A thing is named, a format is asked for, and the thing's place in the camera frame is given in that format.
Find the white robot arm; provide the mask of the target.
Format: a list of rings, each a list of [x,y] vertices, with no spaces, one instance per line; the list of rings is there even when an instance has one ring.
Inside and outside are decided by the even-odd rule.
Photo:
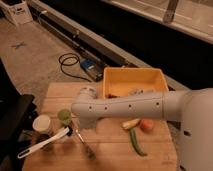
[[[71,111],[79,118],[83,129],[93,128],[103,117],[180,122],[179,168],[213,171],[213,88],[98,99],[93,87],[84,87],[73,101]]]

